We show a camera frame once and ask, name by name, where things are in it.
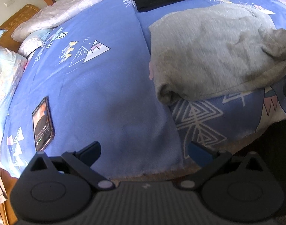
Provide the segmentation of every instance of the gray sweatshirt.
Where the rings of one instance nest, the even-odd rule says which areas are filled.
[[[250,6],[170,13],[149,30],[150,76],[163,104],[253,91],[286,75],[286,30]]]

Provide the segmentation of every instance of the blue blanket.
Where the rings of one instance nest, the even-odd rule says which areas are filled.
[[[55,28],[36,50],[15,92],[0,166],[19,177],[35,153],[32,111],[49,97],[55,138],[50,156],[102,146],[92,166],[108,178],[185,168],[191,140],[219,147],[286,118],[280,82],[255,92],[160,104],[149,80],[148,26],[170,12],[221,2],[248,4],[286,29],[277,0],[187,0],[138,13],[131,0],[104,0]]]

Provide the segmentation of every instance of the phone screen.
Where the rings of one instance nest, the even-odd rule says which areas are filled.
[[[52,127],[46,98],[41,101],[33,112],[33,125],[36,151],[41,151],[52,137]]]

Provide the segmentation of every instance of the wooden bed frame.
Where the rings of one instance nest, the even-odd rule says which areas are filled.
[[[14,30],[23,22],[29,20],[32,16],[38,13],[40,9],[34,5],[27,4],[22,9],[20,9],[17,13],[15,13],[12,17],[10,17],[6,22],[4,22],[0,29],[6,29],[7,32],[3,34],[0,38],[0,46],[8,48],[11,51],[17,52],[21,43],[14,41],[11,38],[12,33]],[[10,199],[10,193],[17,181],[16,178],[12,178],[10,174],[0,168],[0,176],[4,187],[6,189],[6,193],[8,198]],[[4,225],[13,225],[17,218],[14,214],[12,209],[11,203],[9,201],[5,201],[4,203],[0,204],[0,214],[2,216]]]

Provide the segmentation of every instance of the wall switch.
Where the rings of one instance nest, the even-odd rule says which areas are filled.
[[[9,1],[5,2],[4,5],[5,5],[6,7],[9,7],[9,6],[11,6],[13,3],[15,3],[15,0],[9,0]]]

